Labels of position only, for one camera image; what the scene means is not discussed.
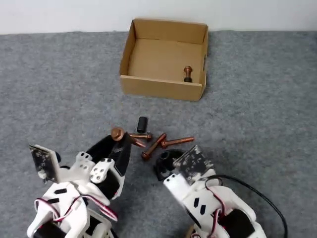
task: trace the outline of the white wall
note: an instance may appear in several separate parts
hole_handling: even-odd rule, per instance
[[[0,0],[0,34],[127,31],[134,17],[210,30],[317,30],[317,0]]]

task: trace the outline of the bolt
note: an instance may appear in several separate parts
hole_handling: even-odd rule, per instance
[[[185,72],[184,82],[187,82],[187,83],[191,83],[192,82],[192,78],[190,77],[192,71],[193,71],[193,69],[190,66],[186,66],[184,68],[184,72]]]
[[[157,148],[157,146],[166,138],[166,133],[163,133],[159,138],[150,146],[147,151],[143,151],[141,157],[143,160],[149,160],[152,152]]]
[[[131,137],[131,139],[132,139],[132,144],[134,144],[138,147],[145,148],[145,144],[143,143],[143,141],[136,139],[136,138],[133,138],[133,137]]]
[[[167,146],[170,146],[170,145],[176,145],[176,144],[180,144],[180,143],[190,142],[193,140],[195,140],[195,138],[193,136],[180,138],[177,140],[170,140],[170,141],[163,140],[163,141],[161,141],[160,145],[162,148],[165,149]]]
[[[114,141],[120,141],[124,136],[124,130],[120,127],[114,127],[111,130],[111,137]]]
[[[146,139],[147,141],[151,141],[153,139],[153,135],[149,132],[146,134],[129,134],[133,138]]]

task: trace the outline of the carpet floor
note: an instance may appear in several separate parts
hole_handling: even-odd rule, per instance
[[[169,139],[195,136],[218,173],[266,194],[289,237],[317,234],[317,32],[210,33],[208,82],[199,102],[123,95],[119,64],[127,33],[0,36],[0,223],[3,238],[26,237],[33,201],[47,189],[28,144],[56,150],[62,164],[109,134],[133,132],[139,116]],[[189,149],[190,144],[175,146]],[[121,197],[111,203],[120,238],[182,238],[193,223],[134,147]],[[267,237],[277,214],[230,186],[256,212]]]

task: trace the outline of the red wire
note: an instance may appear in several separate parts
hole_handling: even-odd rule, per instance
[[[214,216],[213,216],[212,229],[211,229],[210,234],[208,235],[208,238],[212,238],[212,236],[213,236],[213,234],[214,234],[214,231],[215,231],[215,229],[216,229],[216,225],[217,225],[217,223],[218,223],[219,213],[220,213],[220,209],[216,209],[216,211],[215,211],[215,213],[214,213]]]
[[[44,202],[48,206],[50,206],[56,212],[56,215],[58,216],[58,218],[56,220],[54,220],[54,222],[61,222],[62,220],[64,220],[69,215],[69,213],[71,212],[72,206],[75,204],[75,202],[79,198],[82,198],[82,197],[86,197],[86,198],[88,198],[90,200],[93,200],[99,206],[100,211],[104,215],[108,216],[109,218],[111,218],[114,221],[118,220],[117,214],[114,211],[112,211],[110,208],[108,208],[106,205],[104,205],[102,202],[100,202],[95,197],[93,197],[91,195],[88,195],[88,194],[82,194],[82,195],[79,195],[78,197],[74,198],[74,200],[71,202],[69,208],[67,209],[67,211],[64,213],[64,215],[62,217],[60,216],[60,213],[50,203],[48,203],[46,200],[44,200],[42,198],[37,198],[35,201],[39,200],[41,202]]]
[[[192,234],[192,235],[191,235],[191,238],[201,238],[201,237],[200,237],[200,235],[198,235],[198,234]]]
[[[221,200],[221,198],[220,198],[217,194],[215,194],[213,191],[210,190],[210,188],[207,186],[207,181],[208,181],[208,180],[205,181],[205,187],[206,187],[207,190],[209,190],[209,191],[213,194],[213,196],[214,196],[214,197],[219,201],[219,203],[221,204],[221,214],[220,214],[220,215],[223,217],[223,216],[225,215],[226,206],[225,206],[224,202]]]

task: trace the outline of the cardboard box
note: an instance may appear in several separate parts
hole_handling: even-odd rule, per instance
[[[125,94],[198,101],[206,86],[208,26],[134,19],[120,64]],[[184,82],[190,65],[192,83]]]

